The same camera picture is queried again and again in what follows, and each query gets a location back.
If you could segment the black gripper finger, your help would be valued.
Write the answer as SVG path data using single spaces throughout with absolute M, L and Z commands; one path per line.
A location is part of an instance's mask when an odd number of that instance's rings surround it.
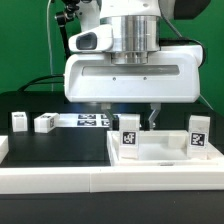
M 160 113 L 161 104 L 160 103 L 151 103 L 150 104 L 151 114 L 148 118 L 149 129 L 153 130 L 155 128 L 155 119 Z
M 102 103 L 101 110 L 109 120 L 109 129 L 117 130 L 119 126 L 119 119 L 111 112 L 111 104 L 110 103 Z

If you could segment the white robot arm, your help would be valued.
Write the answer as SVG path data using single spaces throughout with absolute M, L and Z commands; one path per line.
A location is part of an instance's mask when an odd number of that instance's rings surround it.
M 194 102 L 205 52 L 178 35 L 159 37 L 159 22 L 197 17 L 211 0 L 80 0 L 82 32 L 69 38 L 64 73 L 71 102 L 149 103 L 150 121 L 164 102 Z

